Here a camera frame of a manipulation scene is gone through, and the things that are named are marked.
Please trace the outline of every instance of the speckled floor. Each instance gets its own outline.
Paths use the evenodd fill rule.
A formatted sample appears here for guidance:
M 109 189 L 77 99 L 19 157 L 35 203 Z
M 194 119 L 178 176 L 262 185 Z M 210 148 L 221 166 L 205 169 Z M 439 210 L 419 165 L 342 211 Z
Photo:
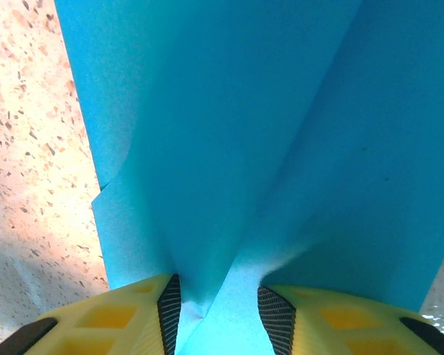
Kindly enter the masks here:
M 0 341 L 107 290 L 97 194 L 53 0 L 0 0 Z M 422 312 L 444 331 L 444 263 Z

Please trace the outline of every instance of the blue paper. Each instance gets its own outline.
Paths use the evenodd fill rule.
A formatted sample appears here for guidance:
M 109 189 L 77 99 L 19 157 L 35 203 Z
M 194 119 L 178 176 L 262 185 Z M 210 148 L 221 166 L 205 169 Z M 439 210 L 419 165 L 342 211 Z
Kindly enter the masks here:
M 57 2 L 110 285 L 179 273 L 179 354 L 272 354 L 259 283 L 419 309 L 444 257 L 444 1 Z

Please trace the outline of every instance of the yellow plastic part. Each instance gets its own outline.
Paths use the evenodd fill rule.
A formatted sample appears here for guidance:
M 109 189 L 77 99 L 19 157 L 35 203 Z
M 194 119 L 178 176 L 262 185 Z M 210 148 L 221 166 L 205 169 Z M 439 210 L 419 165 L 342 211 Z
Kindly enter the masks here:
M 152 277 L 42 315 L 58 324 L 26 355 L 164 355 L 157 301 L 172 275 Z
M 360 297 L 297 286 L 269 286 L 296 308 L 292 355 L 437 355 L 405 327 L 419 314 Z

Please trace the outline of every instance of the black rubber pad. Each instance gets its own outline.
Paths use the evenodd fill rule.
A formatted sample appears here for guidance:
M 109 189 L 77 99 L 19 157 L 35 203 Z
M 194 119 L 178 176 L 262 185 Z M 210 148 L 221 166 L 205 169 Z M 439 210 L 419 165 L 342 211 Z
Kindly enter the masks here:
M 0 344 L 0 355 L 23 355 L 58 324 L 55 318 L 43 318 L 18 329 Z
M 275 355 L 291 355 L 296 309 L 285 298 L 269 288 L 259 287 L 258 312 L 273 344 Z
M 444 355 L 444 334 L 439 329 L 413 318 L 403 317 L 400 318 L 400 321 L 410 331 L 427 342 L 439 355 Z
M 173 275 L 158 300 L 161 336 L 165 355 L 174 355 L 181 313 L 181 285 L 179 275 Z

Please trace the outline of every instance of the floor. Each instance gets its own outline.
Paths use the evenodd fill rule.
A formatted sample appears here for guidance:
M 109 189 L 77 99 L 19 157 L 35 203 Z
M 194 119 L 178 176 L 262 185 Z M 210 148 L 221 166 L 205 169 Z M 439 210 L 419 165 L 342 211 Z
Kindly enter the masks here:
M 53 0 L 0 0 L 0 341 L 108 289 L 97 194 Z M 422 313 L 444 331 L 444 263 Z

